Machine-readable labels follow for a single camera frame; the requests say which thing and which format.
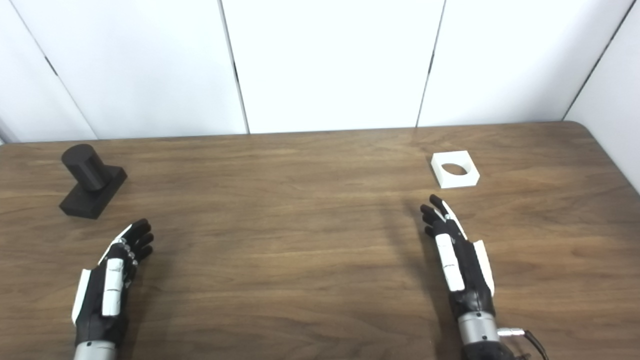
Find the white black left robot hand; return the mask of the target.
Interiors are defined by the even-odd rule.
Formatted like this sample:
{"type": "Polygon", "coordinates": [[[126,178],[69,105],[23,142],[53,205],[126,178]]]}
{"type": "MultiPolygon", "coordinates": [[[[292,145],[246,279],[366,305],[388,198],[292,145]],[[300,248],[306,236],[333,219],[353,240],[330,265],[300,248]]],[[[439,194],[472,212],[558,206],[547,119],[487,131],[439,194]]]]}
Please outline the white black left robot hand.
{"type": "Polygon", "coordinates": [[[92,269],[83,269],[71,310],[75,345],[106,342],[120,347],[130,317],[130,287],[141,262],[153,253],[152,226],[142,218],[129,224],[107,246],[92,269]]]}

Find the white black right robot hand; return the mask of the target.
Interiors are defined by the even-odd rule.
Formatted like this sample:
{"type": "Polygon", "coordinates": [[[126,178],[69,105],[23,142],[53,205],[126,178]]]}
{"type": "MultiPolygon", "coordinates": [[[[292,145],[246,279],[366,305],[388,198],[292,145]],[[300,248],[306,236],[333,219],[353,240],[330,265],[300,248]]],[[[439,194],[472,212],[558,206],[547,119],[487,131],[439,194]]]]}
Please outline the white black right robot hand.
{"type": "Polygon", "coordinates": [[[483,240],[471,241],[445,200],[431,194],[420,206],[425,234],[434,240],[455,319],[467,313],[496,316],[495,281],[483,240]]]}

